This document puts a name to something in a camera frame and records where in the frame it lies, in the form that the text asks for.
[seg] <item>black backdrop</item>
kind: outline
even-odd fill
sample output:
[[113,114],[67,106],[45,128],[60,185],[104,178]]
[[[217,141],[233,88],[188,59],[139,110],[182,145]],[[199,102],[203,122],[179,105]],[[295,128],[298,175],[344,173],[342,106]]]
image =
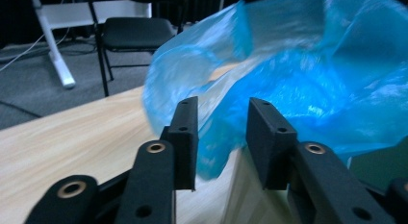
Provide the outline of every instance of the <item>black backdrop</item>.
[[[224,7],[229,6],[238,0],[224,0]],[[56,4],[61,0],[41,0],[43,4]],[[199,21],[219,9],[220,0],[191,0],[187,20],[190,22]],[[63,35],[65,30],[56,31],[55,34]],[[74,30],[79,36],[86,36],[87,29]],[[42,31],[31,0],[0,0],[0,48],[9,43],[33,42]]]

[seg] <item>plastic bag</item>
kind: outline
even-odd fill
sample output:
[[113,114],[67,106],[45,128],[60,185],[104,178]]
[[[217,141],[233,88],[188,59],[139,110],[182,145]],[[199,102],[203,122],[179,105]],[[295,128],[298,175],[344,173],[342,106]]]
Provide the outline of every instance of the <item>plastic bag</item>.
[[[299,140],[324,143],[346,160],[408,135],[406,31],[408,12],[395,0],[240,2],[158,50],[143,103],[159,133],[178,101],[199,96],[204,179],[246,145],[249,97],[272,103]],[[219,42],[206,42],[215,32]]]

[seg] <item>screw hole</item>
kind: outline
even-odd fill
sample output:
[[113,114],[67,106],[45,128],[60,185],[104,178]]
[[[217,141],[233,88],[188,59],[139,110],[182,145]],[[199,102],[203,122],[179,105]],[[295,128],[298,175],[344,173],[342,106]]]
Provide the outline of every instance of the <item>screw hole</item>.
[[362,208],[353,208],[353,212],[361,219],[371,220],[371,214]]
[[306,145],[306,149],[309,152],[314,153],[314,154],[324,154],[326,152],[326,150],[323,147],[315,145],[315,144]]
[[152,154],[156,154],[156,153],[160,153],[162,151],[164,151],[166,149],[166,147],[161,144],[161,143],[154,143],[151,144],[147,147],[147,152],[152,153]]
[[75,197],[76,195],[82,193],[86,187],[87,187],[87,184],[82,181],[70,182],[70,183],[63,185],[58,190],[57,195],[60,198]]
[[73,184],[73,185],[69,185],[68,187],[66,187],[64,189],[64,192],[65,193],[72,193],[72,192],[74,192],[74,191],[76,191],[78,189],[79,189],[79,185],[78,184]]
[[145,205],[141,206],[136,210],[136,217],[145,218],[152,214],[152,208]]

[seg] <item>table surface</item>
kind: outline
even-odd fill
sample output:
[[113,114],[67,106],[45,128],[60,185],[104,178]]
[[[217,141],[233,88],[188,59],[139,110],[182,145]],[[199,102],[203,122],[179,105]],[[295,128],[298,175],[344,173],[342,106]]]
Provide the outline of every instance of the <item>table surface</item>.
[[[23,223],[43,193],[73,174],[99,184],[131,168],[156,139],[141,106],[142,87],[0,132],[0,223]],[[221,176],[177,192],[177,223],[219,223],[235,155]]]

